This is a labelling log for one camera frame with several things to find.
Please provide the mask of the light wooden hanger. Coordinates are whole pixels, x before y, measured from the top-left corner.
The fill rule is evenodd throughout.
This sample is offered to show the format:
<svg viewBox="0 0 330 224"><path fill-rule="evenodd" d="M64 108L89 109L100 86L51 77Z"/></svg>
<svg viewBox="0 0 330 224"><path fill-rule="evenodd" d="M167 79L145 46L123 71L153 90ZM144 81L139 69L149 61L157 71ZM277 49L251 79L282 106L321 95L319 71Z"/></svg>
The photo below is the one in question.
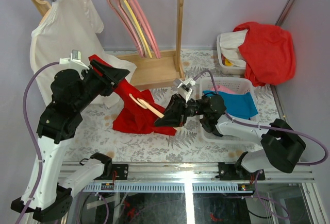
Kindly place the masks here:
<svg viewBox="0 0 330 224"><path fill-rule="evenodd" d="M137 98L135 99L133 97L132 94L129 94L129 97L137 104L139 105L141 108L143 109L147 109L147 110L150 110L152 113L154 113L158 118L163 118L164 115L158 111L156 108L154 108L153 106L151 106L148 102L146 102L145 100L143 99L140 99L140 98Z"/></svg>

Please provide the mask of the red t shirt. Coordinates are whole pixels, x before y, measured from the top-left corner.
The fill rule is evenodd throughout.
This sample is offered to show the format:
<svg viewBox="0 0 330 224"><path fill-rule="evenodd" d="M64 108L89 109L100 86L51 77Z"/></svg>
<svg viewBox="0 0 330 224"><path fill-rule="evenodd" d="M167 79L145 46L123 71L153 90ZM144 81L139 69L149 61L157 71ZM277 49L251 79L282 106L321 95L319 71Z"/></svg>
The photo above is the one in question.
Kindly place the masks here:
<svg viewBox="0 0 330 224"><path fill-rule="evenodd" d="M148 109L140 107L129 96L129 94L131 94L135 99L140 98L145 100L160 113L165 111L164 107L155 103L150 90L139 91L129 83L134 71L137 68L134 64L125 60L120 60L111 55L107 55L106 60L103 60L98 55L92 55L89 57L89 61L92 60L106 66L129 70L128 76L126 76L124 80L119 83L119 86L115 89L111 96L99 96L92 102L93 104L105 104L107 107L114 106L119 102L119 100L124 102L123 109L113 121L113 130L132 134L158 133L170 136L174 136L176 134L176 129L174 128L155 127L154 122L158 118L157 115Z"/></svg>

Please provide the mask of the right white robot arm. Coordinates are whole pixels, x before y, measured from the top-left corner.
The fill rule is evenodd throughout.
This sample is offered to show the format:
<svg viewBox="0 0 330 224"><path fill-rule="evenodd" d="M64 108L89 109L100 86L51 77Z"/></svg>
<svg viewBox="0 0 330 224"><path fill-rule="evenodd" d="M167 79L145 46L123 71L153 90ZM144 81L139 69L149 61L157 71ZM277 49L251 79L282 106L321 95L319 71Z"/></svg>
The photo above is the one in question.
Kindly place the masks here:
<svg viewBox="0 0 330 224"><path fill-rule="evenodd" d="M259 170L274 167L283 173L293 172L298 164L305 142L282 119L269 125L230 116L223 98L213 94L201 99L184 100L174 94L166 107L163 117L156 119L156 127L178 128L184 126L188 117L202 116L200 124L207 133L222 137L238 137L262 147L255 152L243 152L233 164L236 176L241 180L254 177Z"/></svg>

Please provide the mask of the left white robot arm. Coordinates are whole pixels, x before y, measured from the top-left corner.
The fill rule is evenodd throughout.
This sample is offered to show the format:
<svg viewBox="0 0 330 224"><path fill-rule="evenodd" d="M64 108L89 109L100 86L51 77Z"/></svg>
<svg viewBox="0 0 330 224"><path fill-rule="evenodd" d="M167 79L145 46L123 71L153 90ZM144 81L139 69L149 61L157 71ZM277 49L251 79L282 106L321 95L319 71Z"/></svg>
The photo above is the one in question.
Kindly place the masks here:
<svg viewBox="0 0 330 224"><path fill-rule="evenodd" d="M92 180L112 176L112 159L97 152L66 180L58 181L65 153L83 119L81 112L98 96L110 96L128 74L126 69L92 60L89 65L55 75L52 100L40 116L37 131L30 133L36 159L29 184L25 193L11 203L18 220L26 213L32 213L39 222L60 219L70 209L73 198Z"/></svg>

